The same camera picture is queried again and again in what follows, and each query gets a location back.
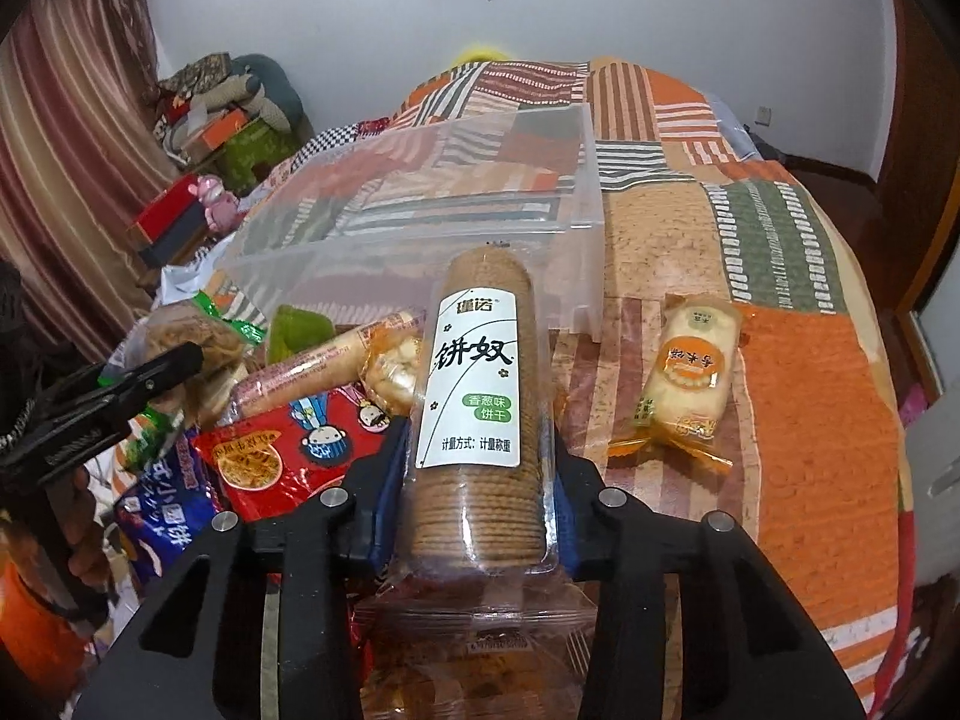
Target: plastic bag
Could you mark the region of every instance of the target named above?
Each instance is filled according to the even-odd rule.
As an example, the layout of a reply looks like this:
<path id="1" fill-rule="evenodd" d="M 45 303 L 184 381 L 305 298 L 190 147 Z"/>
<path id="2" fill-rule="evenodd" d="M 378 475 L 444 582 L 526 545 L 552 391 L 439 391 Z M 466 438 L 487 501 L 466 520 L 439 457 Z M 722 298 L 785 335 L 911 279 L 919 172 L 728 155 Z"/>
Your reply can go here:
<path id="1" fill-rule="evenodd" d="M 186 341 L 203 349 L 201 375 L 240 362 L 249 346 L 237 330 L 222 319 L 211 317 L 196 300 L 181 300 L 161 306 L 146 322 L 133 328 L 127 339 L 124 364 L 132 370 Z"/>
<path id="2" fill-rule="evenodd" d="M 288 360 L 267 365 L 234 388 L 226 420 L 250 418 L 298 398 L 355 382 L 366 361 L 371 336 L 378 328 L 402 330 L 419 324 L 418 314 L 401 311 L 349 330 Z"/>
<path id="3" fill-rule="evenodd" d="M 201 430 L 213 430 L 230 402 L 234 386 L 248 376 L 251 359 L 228 365 L 208 376 L 198 377 L 186 388 L 187 411 L 191 421 Z"/>
<path id="4" fill-rule="evenodd" d="M 166 265 L 160 271 L 160 288 L 155 306 L 166 306 L 181 300 L 189 300 L 209 283 L 217 268 L 217 262 L 233 241 L 233 234 L 218 242 L 207 255 L 194 259 L 187 265 Z"/>
<path id="5" fill-rule="evenodd" d="M 360 381 L 371 401 L 386 412 L 406 416 L 413 408 L 421 345 L 419 328 L 414 327 L 379 330 L 371 336 Z"/>
<path id="6" fill-rule="evenodd" d="M 337 335 L 333 322 L 323 314 L 281 305 L 270 322 L 267 364 L 283 362 L 296 353 L 326 343 Z"/>
<path id="7" fill-rule="evenodd" d="M 556 565 L 552 380 L 535 302 L 505 248 L 450 264 L 412 414 L 401 572 L 450 579 Z"/>
<path id="8" fill-rule="evenodd" d="M 387 415 L 356 386 L 304 397 L 201 433 L 195 450 L 246 521 L 278 517 L 340 483 L 355 458 L 376 454 Z"/>
<path id="9" fill-rule="evenodd" d="M 661 347 L 634 414 L 634 435 L 611 442 L 611 455 L 668 443 L 716 470 L 733 465 L 714 440 L 727 406 L 742 314 L 727 300 L 690 295 L 666 310 Z"/>
<path id="10" fill-rule="evenodd" d="M 381 608 L 366 620 L 373 672 L 360 692 L 364 717 L 573 720 L 596 609 L 582 594 L 573 605 L 568 594 L 544 600 L 528 613 L 496 616 Z M 362 608 L 355 619 L 365 621 Z"/>
<path id="11" fill-rule="evenodd" d="M 173 565 L 222 507 L 187 431 L 147 466 L 114 506 L 121 543 L 141 589 Z"/>

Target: wooden floor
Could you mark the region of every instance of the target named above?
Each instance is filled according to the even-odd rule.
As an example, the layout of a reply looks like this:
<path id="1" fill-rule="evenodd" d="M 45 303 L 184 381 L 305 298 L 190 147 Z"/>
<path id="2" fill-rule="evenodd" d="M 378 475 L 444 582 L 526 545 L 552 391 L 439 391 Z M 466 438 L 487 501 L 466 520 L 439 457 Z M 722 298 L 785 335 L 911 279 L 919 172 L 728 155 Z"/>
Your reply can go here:
<path id="1" fill-rule="evenodd" d="M 860 263 L 871 298 L 877 308 L 880 333 L 890 359 L 896 402 L 902 404 L 920 375 L 896 323 L 894 307 L 904 276 L 896 259 L 894 231 L 880 213 L 880 203 L 864 186 L 806 170 L 793 170 L 820 207 L 836 225 Z"/>

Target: pink stuffed toy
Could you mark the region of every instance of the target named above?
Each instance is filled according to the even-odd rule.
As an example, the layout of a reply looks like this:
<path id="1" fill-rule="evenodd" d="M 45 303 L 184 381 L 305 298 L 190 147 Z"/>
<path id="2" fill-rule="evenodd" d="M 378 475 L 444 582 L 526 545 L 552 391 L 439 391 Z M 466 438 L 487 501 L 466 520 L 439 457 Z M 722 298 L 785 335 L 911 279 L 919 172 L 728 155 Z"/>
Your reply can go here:
<path id="1" fill-rule="evenodd" d="M 243 215 L 238 206 L 240 201 L 232 191 L 224 189 L 224 182 L 215 175 L 202 175 L 191 194 L 197 196 L 203 204 L 203 215 L 210 232 L 227 235 L 237 228 Z"/>

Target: green box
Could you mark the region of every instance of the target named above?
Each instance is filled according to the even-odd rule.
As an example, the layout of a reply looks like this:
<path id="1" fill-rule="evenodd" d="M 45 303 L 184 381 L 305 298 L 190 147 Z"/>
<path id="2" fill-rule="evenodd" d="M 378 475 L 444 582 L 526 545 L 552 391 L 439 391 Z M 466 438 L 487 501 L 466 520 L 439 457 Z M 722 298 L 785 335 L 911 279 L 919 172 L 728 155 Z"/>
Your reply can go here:
<path id="1" fill-rule="evenodd" d="M 260 182 L 253 166 L 263 163 L 272 170 L 299 150 L 299 141 L 292 132 L 277 132 L 263 119 L 254 119 L 221 146 L 217 155 L 217 172 L 224 186 L 243 196 Z"/>

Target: bed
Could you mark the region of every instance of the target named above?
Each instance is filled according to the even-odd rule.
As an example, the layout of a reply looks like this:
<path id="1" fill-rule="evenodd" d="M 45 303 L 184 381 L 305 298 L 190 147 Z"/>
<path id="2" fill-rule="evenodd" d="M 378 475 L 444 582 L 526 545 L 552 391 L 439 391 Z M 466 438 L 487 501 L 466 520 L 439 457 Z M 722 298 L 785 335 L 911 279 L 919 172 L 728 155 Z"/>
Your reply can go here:
<path id="1" fill-rule="evenodd" d="M 389 122 L 326 135 L 345 143 L 383 124 L 571 103 L 592 110 L 607 240 L 599 342 L 560 332 L 551 343 L 554 376 L 568 392 L 560 430 L 569 448 L 660 512 L 733 514 L 876 711 L 906 650 L 909 473 L 866 284 L 800 182 L 760 159 L 736 119 L 717 115 L 716 98 L 609 58 L 460 66 L 421 84 Z M 296 158 L 279 166 L 251 202 L 297 166 Z M 208 288 L 229 316 L 262 319 L 222 274 Z M 656 357 L 669 293 L 715 293 L 744 307 L 720 426 L 735 462 L 720 485 L 669 450 L 643 464 L 608 457 Z M 680 698 L 679 626 L 671 631 L 664 717 Z"/>

